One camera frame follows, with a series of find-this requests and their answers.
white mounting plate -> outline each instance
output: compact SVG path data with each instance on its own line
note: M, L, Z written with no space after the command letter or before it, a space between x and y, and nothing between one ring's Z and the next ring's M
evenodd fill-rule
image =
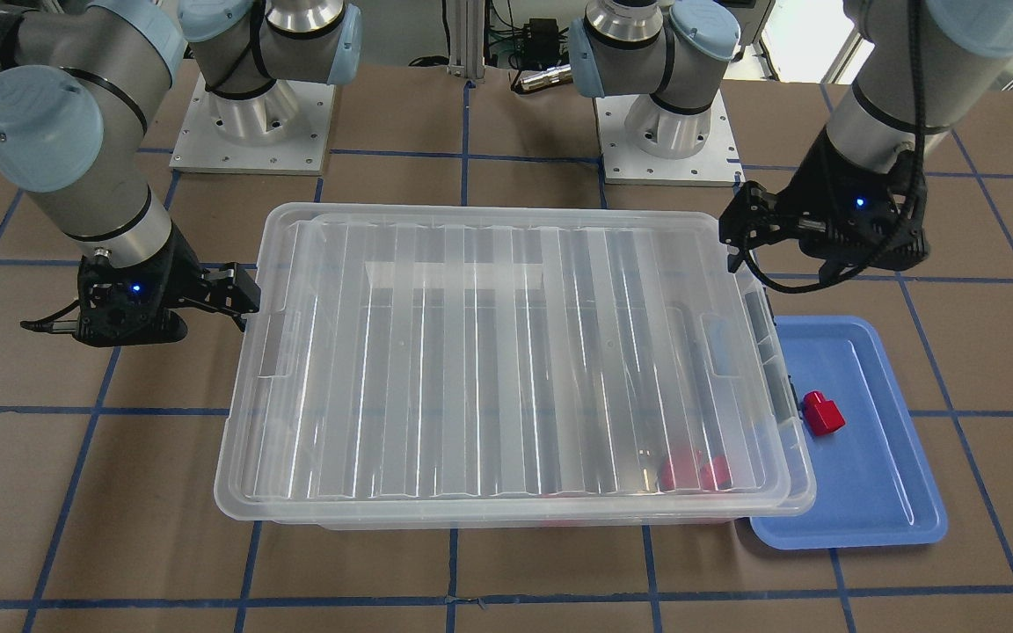
M330 132L334 87L326 83L289 81L297 93L299 113L287 136L271 145L241 145L217 131L206 100L204 77L198 77L182 129L174 141L170 167L202 173L283 173L320 176Z
M688 159L648 155L628 139L623 129L631 104L639 95L596 99L597 131L604 155L604 181L612 184L679 184L687 187L731 187L745 180L736 142L719 91L710 105L714 123L703 151Z

red toy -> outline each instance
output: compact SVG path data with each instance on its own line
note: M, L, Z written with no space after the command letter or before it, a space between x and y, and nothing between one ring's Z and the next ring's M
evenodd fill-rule
M803 397L803 419L813 436L828 436L843 428L847 420L833 400L828 400L822 392L812 391Z

metal post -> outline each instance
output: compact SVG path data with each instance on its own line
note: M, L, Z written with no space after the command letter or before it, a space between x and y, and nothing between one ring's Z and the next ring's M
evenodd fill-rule
M836 60L831 62L831 68L828 72L825 72L823 79L820 83L836 83L839 81L839 77L843 76L844 72L847 72L847 67L851 64L851 60L855 59L857 50L862 47L862 35L857 28L851 28L851 33L847 35L847 41L843 42L842 48L839 49L839 53L836 55Z
M483 80L483 12L486 0L447 0L451 53L448 72Z

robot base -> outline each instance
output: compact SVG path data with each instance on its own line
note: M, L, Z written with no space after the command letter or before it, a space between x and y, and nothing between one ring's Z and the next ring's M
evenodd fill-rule
M218 132L206 99L205 79L198 78L182 131L174 141L170 167L201 173L281 173L321 176L326 156L334 87L326 83L289 81L297 93L299 112L286 126L283 141L244 145Z
M686 187L731 187L744 183L736 142L721 93L714 96L712 128L703 149L688 159L648 155L628 139L623 127L637 95L596 99L597 131L604 156L604 181L614 184L676 184Z

container lid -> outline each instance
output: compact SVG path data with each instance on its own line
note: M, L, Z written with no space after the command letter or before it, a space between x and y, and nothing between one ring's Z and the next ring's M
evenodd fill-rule
M948 515L877 332L854 316L776 320L792 383L836 401L847 425L807 433L819 496L800 517L755 518L780 550L936 543Z
M763 290L704 214L289 204L217 472L327 528L807 509Z

